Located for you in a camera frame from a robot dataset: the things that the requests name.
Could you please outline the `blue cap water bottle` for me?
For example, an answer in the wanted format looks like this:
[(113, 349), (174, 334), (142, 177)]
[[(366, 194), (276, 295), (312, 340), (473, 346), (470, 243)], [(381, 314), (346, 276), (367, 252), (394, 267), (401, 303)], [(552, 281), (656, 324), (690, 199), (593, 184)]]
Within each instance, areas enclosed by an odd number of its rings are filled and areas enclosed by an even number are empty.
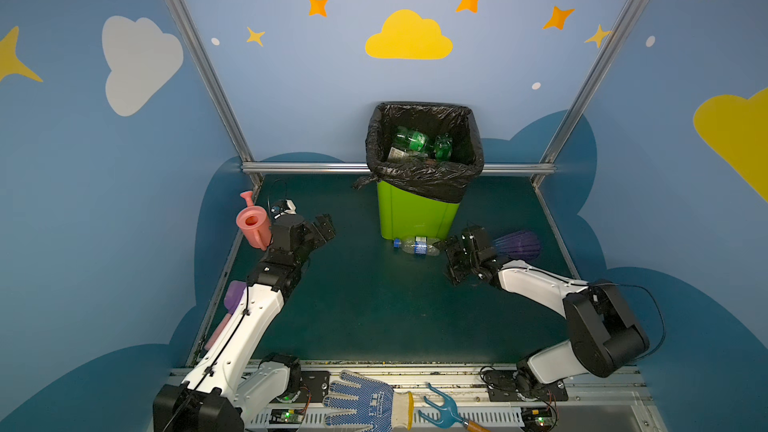
[(395, 238), (393, 247), (396, 250), (417, 256), (439, 256), (441, 250), (439, 239), (426, 236), (414, 236), (409, 238)]

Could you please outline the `green sprite bottle yellow cap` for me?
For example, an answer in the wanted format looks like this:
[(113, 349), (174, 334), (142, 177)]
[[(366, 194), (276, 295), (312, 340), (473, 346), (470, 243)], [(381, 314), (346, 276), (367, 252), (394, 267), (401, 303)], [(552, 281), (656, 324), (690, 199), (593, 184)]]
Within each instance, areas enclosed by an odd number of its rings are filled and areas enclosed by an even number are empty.
[(393, 146), (405, 152), (426, 152), (431, 139), (417, 130), (398, 126), (393, 139)]

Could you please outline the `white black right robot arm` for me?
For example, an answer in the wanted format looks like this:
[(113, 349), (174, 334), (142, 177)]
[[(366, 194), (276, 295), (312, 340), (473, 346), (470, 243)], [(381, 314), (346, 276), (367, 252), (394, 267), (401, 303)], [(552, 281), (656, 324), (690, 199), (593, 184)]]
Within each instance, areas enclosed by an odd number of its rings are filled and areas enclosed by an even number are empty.
[(532, 232), (493, 239), (484, 228), (470, 226), (437, 242), (435, 248), (446, 254), (452, 283), (475, 275), (565, 319), (567, 340), (518, 363), (515, 380), (520, 392), (576, 375), (606, 378), (650, 352), (650, 340), (620, 286), (607, 280), (569, 278), (532, 265), (541, 253), (540, 241)]

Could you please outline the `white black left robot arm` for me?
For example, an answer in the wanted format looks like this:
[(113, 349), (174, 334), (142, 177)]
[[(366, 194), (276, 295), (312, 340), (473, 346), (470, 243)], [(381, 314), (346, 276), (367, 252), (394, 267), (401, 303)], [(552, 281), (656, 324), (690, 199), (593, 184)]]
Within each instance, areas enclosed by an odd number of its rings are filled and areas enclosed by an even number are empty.
[(155, 431), (244, 431), (272, 400), (298, 391), (301, 371), (294, 356), (272, 353), (248, 379), (242, 375), (310, 254), (336, 231), (328, 214), (313, 222), (283, 214), (271, 231), (271, 244), (249, 274), (234, 317), (182, 382), (163, 386), (155, 397)]

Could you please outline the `green plastic bin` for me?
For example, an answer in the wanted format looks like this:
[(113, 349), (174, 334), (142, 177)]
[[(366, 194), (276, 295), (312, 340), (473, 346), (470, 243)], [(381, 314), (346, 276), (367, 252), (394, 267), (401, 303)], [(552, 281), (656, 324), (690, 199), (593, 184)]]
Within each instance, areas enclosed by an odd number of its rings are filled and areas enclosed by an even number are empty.
[(386, 240), (445, 239), (459, 210), (458, 203), (428, 199), (387, 182), (377, 184), (377, 197), (380, 232)]

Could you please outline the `pink plastic watering can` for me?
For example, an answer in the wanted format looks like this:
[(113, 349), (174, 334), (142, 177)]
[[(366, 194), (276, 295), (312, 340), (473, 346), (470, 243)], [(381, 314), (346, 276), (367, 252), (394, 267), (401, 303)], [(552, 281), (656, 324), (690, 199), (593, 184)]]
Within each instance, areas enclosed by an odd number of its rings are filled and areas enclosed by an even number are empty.
[(269, 214), (254, 203), (252, 191), (242, 192), (240, 197), (246, 206), (237, 214), (236, 225), (253, 248), (266, 251), (272, 240)]

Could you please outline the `purple blue glass vase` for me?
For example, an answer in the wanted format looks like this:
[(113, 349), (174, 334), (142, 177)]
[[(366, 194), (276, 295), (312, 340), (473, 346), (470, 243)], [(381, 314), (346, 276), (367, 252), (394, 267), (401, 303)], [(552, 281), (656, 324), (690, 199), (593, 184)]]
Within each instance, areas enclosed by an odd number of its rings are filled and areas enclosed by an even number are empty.
[(542, 250), (538, 236), (528, 230), (519, 230), (492, 240), (494, 248), (512, 260), (536, 259)]

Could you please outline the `purple pink toy shovel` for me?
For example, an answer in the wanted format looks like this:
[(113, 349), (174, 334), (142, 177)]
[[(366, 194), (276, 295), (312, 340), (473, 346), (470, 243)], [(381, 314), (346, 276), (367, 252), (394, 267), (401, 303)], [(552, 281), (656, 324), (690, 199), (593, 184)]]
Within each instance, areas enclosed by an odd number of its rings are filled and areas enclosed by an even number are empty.
[(224, 318), (220, 321), (219, 325), (216, 327), (215, 331), (213, 332), (212, 336), (209, 338), (207, 343), (204, 346), (205, 351), (209, 351), (218, 337), (221, 335), (223, 330), (225, 329), (227, 323), (232, 318), (233, 314), (235, 313), (240, 300), (244, 294), (244, 292), (247, 289), (247, 284), (243, 281), (232, 281), (225, 293), (223, 304), (226, 308), (226, 315)]

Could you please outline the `teal garden hand rake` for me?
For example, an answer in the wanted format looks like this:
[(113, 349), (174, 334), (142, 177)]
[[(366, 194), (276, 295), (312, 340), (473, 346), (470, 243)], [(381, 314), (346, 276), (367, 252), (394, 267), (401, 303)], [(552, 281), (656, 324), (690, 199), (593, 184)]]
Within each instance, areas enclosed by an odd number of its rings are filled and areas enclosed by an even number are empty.
[(458, 406), (455, 400), (448, 394), (442, 392), (438, 388), (434, 387), (431, 383), (426, 383), (427, 389), (437, 395), (439, 395), (443, 402), (438, 405), (431, 401), (426, 395), (422, 397), (423, 401), (432, 409), (438, 412), (438, 418), (432, 418), (425, 414), (422, 410), (417, 411), (417, 415), (423, 420), (440, 429), (449, 429), (455, 424), (460, 424), (466, 431), (469, 432), (489, 432), (489, 430), (477, 422), (466, 419), (459, 414)]

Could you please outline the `right green circuit board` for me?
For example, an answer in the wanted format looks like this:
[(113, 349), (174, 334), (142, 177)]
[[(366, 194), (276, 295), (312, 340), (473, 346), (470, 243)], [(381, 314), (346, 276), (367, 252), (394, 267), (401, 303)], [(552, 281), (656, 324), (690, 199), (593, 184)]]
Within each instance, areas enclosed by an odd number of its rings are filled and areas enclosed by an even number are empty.
[(557, 423), (554, 413), (544, 408), (523, 408), (521, 418), (526, 432), (548, 432)]

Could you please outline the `green circuit board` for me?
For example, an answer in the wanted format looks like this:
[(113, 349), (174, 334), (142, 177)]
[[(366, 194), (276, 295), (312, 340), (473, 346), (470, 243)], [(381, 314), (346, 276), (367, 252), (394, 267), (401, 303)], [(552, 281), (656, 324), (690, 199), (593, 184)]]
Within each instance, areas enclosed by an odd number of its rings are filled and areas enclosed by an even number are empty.
[(544, 408), (523, 408), (521, 418), (526, 432), (548, 432), (557, 423), (554, 413)]
[(272, 409), (268, 424), (270, 426), (298, 427), (304, 421), (304, 413), (298, 409)]

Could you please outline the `left green circuit board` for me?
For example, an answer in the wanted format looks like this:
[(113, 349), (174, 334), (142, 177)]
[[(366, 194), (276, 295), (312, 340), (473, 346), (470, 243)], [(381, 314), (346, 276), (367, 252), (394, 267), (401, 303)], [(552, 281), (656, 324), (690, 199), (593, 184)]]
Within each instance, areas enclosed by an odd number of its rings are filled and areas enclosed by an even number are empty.
[(304, 421), (304, 413), (298, 409), (272, 409), (268, 424), (270, 426), (298, 427)]

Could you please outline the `blue white knitted glove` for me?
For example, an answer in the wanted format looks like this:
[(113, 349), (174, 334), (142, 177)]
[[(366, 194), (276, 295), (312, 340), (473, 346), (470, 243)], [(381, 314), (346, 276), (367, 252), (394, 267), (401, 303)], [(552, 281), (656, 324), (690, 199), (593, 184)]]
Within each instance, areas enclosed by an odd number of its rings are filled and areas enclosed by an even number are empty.
[(349, 370), (330, 383), (323, 405), (328, 409), (324, 418), (328, 428), (389, 432), (413, 426), (411, 392), (396, 392), (388, 383)]

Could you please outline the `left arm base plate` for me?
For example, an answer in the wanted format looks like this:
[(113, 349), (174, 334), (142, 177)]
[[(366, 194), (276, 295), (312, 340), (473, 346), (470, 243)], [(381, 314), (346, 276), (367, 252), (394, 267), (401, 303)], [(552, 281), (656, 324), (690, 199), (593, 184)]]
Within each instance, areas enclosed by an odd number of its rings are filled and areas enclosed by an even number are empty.
[(293, 374), (289, 378), (288, 388), (275, 401), (286, 404), (298, 404), (321, 401), (328, 393), (331, 374), (328, 371), (302, 371), (301, 377)]

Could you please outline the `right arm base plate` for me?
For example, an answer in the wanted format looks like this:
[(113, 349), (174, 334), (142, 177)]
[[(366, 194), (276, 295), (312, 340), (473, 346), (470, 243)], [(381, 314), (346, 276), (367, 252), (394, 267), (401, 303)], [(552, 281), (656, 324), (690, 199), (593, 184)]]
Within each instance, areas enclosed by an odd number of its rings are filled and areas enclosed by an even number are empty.
[(542, 384), (526, 371), (485, 366), (480, 369), (479, 378), (485, 384), (492, 402), (568, 400), (562, 380)]

